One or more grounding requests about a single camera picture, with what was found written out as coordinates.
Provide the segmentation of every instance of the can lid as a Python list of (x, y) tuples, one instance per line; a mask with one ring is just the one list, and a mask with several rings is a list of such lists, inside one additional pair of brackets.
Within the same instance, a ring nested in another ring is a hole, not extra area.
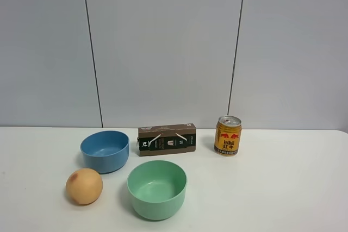
[(241, 120), (231, 115), (221, 116), (219, 122), (229, 127), (237, 127), (241, 125)]

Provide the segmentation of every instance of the bowl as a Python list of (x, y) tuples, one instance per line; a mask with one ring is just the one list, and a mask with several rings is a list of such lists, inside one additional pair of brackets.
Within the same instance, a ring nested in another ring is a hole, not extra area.
[(128, 160), (129, 137), (120, 131), (102, 131), (88, 136), (80, 148), (86, 167), (98, 173), (113, 172)]
[(154, 160), (136, 167), (127, 186), (134, 210), (149, 220), (173, 216), (185, 200), (187, 177), (178, 165)]

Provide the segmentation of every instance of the can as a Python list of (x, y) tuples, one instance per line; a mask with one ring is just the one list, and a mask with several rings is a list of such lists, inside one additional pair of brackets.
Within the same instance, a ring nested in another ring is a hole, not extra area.
[(221, 116), (216, 125), (214, 149), (223, 156), (234, 156), (238, 152), (241, 120), (237, 117)]

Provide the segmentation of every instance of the brown box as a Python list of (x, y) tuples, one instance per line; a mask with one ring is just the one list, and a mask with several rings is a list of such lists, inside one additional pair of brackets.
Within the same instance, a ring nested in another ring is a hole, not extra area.
[(193, 123), (138, 129), (140, 156), (194, 152), (196, 127)]

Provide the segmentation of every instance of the table surface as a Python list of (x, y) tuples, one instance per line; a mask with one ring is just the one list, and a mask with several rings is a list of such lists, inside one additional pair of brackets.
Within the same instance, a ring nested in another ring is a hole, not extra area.
[[(93, 204), (65, 195), (84, 167), (79, 145), (101, 128), (0, 128), (0, 231), (348, 231), (348, 134), (336, 130), (243, 130), (239, 153), (214, 153), (215, 130), (197, 130), (195, 152), (139, 157), (137, 129), (120, 170), (102, 175)], [(129, 204), (137, 165), (169, 160), (188, 175), (173, 217), (147, 221)]]

